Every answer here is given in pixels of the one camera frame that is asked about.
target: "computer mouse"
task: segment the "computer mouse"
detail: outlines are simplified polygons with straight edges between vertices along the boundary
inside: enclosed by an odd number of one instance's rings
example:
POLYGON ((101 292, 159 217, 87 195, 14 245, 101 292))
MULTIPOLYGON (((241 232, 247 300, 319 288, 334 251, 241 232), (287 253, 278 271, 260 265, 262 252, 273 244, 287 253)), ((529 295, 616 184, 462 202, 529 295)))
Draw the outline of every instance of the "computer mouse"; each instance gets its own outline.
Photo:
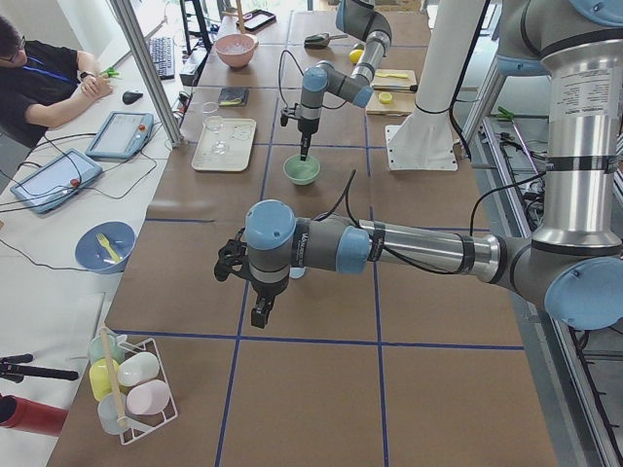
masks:
POLYGON ((143 96, 143 93, 140 90, 127 90, 122 95, 121 100, 124 101, 124 104, 130 105, 133 102, 136 102, 143 96))

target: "person's arm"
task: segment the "person's arm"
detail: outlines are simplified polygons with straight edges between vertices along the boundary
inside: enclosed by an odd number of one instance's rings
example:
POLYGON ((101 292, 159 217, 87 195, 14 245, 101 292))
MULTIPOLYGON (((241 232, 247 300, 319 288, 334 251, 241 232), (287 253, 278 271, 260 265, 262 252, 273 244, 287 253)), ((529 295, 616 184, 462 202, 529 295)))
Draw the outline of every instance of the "person's arm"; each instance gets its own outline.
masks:
POLYGON ((48 128, 64 125, 91 107, 98 98, 112 92, 108 80, 104 78, 100 77, 97 80, 97 87, 100 91, 95 97, 87 95, 85 92, 74 92, 71 97, 56 104, 32 104, 26 109, 24 117, 28 123, 33 125, 46 126, 48 128))
POLYGON ((95 55, 84 51, 78 51, 78 71, 81 73, 89 73, 88 76, 82 79, 80 89, 83 93, 90 97, 96 97, 99 93, 98 81, 99 77, 99 62, 95 55))

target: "wooden stick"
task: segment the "wooden stick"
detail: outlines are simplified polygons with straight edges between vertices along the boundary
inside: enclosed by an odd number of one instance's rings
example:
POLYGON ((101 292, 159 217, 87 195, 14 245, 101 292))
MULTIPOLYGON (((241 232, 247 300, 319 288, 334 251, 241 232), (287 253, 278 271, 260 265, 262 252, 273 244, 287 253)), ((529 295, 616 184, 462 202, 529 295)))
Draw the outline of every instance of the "wooden stick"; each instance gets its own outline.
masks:
POLYGON ((128 418, 126 417, 126 408, 124 407, 124 401, 121 398, 121 391, 119 390, 119 381, 117 380, 117 374, 115 373, 115 365, 113 364, 113 355, 110 350, 110 341, 108 340, 108 333, 106 328, 99 330, 99 339, 101 340, 101 346, 104 350, 104 358, 106 359, 106 370, 108 371, 108 380, 110 381, 110 387, 113 390, 113 399, 115 400, 115 410, 117 411, 117 423, 122 428, 128 428, 128 418))
POLYGON ((240 0, 236 0, 236 9, 238 10, 238 25, 240 26, 240 34, 246 34, 244 27, 244 14, 242 13, 242 4, 240 0))

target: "wristwatch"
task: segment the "wristwatch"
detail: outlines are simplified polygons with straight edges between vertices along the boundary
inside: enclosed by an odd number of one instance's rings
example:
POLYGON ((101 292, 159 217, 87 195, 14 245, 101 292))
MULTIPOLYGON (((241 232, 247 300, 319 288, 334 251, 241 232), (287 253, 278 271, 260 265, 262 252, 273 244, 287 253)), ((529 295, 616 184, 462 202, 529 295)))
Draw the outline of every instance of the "wristwatch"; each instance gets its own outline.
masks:
POLYGON ((85 81, 85 78, 87 78, 88 76, 93 76, 95 78, 95 75, 91 71, 83 71, 80 74, 80 81, 85 81))

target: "black t-shirt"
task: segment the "black t-shirt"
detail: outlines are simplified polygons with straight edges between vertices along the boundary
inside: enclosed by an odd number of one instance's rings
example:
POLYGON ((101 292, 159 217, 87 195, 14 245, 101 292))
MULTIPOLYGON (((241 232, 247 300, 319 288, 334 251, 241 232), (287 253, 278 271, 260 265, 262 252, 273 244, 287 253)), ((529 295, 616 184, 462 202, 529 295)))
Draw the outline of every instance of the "black t-shirt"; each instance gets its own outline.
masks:
POLYGON ((27 123, 26 109, 71 96, 79 84, 78 53, 39 41, 27 41, 25 50, 28 61, 24 66, 0 67, 0 126, 21 144, 34 147, 47 128, 27 123))

